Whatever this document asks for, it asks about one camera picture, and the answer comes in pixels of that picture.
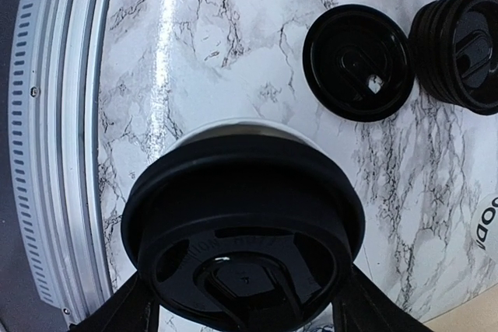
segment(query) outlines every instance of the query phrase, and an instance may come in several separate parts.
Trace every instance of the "metal edge strip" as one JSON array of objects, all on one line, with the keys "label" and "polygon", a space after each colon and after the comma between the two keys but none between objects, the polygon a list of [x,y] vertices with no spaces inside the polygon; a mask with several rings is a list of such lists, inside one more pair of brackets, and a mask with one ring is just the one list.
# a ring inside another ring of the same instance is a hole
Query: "metal edge strip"
[{"label": "metal edge strip", "polygon": [[108,0],[22,0],[12,46],[9,140],[19,224],[40,298],[62,308],[68,323],[112,293],[96,185],[107,7]]}]

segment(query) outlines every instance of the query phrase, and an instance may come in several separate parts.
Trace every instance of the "beige object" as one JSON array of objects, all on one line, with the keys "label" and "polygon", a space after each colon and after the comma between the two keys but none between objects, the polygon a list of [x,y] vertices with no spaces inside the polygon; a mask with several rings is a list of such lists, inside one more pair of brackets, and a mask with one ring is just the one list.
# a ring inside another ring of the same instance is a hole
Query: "beige object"
[{"label": "beige object", "polygon": [[498,285],[426,325],[434,332],[497,332]]}]

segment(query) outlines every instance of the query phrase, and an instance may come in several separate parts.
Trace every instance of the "gray floor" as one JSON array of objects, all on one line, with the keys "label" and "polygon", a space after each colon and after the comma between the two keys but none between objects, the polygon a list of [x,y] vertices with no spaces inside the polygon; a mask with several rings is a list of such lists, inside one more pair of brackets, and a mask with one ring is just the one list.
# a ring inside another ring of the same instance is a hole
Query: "gray floor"
[{"label": "gray floor", "polygon": [[12,195],[7,137],[10,44],[19,0],[0,0],[0,320],[8,332],[65,331],[61,311],[38,298]]}]

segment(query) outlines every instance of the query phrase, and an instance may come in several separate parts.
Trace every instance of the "marble table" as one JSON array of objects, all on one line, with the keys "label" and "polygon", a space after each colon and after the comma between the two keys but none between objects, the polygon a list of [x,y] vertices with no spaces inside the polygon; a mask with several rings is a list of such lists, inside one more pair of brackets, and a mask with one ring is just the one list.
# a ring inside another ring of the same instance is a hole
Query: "marble table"
[{"label": "marble table", "polygon": [[[309,90],[303,40],[325,10],[373,6],[407,33],[432,0],[110,0],[100,74],[100,203],[114,288],[135,270],[120,221],[140,173],[175,140],[234,117],[286,124],[352,181],[366,212],[358,266],[400,307],[428,320],[498,282],[472,242],[479,199],[498,190],[497,117],[428,97],[416,84],[384,121],[327,111]],[[162,330],[202,326],[163,310]],[[330,310],[305,330],[332,330]]]}]

